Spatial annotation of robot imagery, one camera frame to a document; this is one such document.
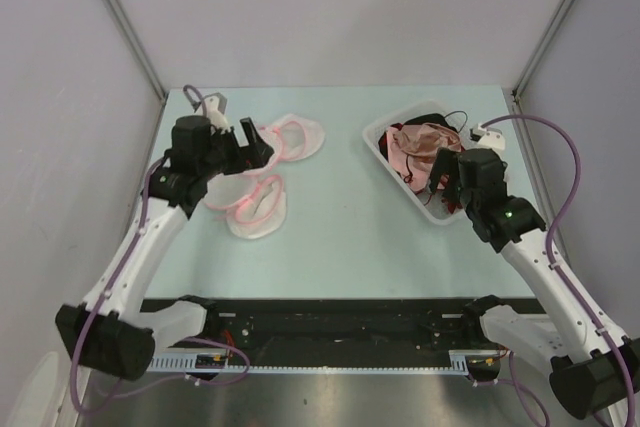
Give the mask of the rose satin bra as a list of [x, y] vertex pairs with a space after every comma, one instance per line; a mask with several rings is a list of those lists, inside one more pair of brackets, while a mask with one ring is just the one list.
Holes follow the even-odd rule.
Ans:
[[436, 124], [405, 125], [401, 129], [390, 127], [386, 131], [387, 150], [395, 147], [412, 156], [435, 160], [439, 148], [462, 152], [464, 147], [458, 133]]

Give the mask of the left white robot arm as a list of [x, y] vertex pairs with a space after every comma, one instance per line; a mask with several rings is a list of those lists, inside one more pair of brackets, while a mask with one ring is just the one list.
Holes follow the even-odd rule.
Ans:
[[145, 174], [134, 220], [114, 258], [77, 306], [64, 304], [55, 324], [72, 367], [127, 381], [142, 377], [153, 357], [183, 341], [207, 347], [221, 334], [216, 304], [184, 295], [145, 312], [146, 291], [168, 248], [208, 192], [211, 179], [265, 167], [274, 155], [253, 120], [231, 127], [203, 115], [178, 118], [171, 145]]

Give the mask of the round mesh laundry bag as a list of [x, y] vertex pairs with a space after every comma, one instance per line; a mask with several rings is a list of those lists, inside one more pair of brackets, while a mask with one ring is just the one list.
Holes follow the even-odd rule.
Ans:
[[259, 127], [258, 131], [274, 154], [265, 167], [244, 172], [249, 177], [270, 172], [278, 163], [301, 161], [315, 155], [326, 138], [319, 122], [295, 114], [286, 114], [271, 124]]

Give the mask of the black bra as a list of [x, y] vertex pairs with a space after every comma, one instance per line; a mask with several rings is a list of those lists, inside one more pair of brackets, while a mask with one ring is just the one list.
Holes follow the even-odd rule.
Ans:
[[461, 127], [455, 127], [453, 124], [449, 123], [447, 121], [447, 118], [451, 116], [451, 114], [447, 114], [447, 115], [443, 115], [440, 113], [428, 113], [428, 114], [424, 114], [424, 115], [420, 115], [414, 118], [411, 118], [405, 122], [395, 122], [393, 124], [390, 124], [388, 126], [385, 127], [385, 129], [383, 130], [382, 135], [379, 137], [378, 141], [377, 141], [377, 145], [378, 145], [378, 150], [380, 151], [380, 153], [386, 157], [387, 156], [387, 147], [388, 147], [388, 142], [387, 142], [387, 137], [386, 137], [386, 130], [390, 127], [396, 128], [396, 129], [401, 129], [402, 127], [404, 127], [405, 125], [423, 125], [423, 124], [427, 124], [427, 123], [431, 123], [431, 124], [436, 124], [439, 125], [441, 127], [444, 127], [448, 130], [451, 130], [455, 133], [460, 133], [462, 128]]

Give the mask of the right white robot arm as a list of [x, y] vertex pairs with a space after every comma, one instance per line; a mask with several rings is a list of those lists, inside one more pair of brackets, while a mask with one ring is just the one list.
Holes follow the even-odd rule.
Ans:
[[461, 335], [473, 348], [498, 343], [546, 376], [561, 406], [585, 419], [620, 402], [635, 415], [639, 391], [639, 342], [594, 301], [555, 245], [546, 224], [525, 198], [508, 192], [506, 164], [485, 148], [441, 148], [428, 187], [445, 187], [461, 205], [479, 239], [524, 279], [552, 322], [546, 330], [495, 296], [475, 304]]

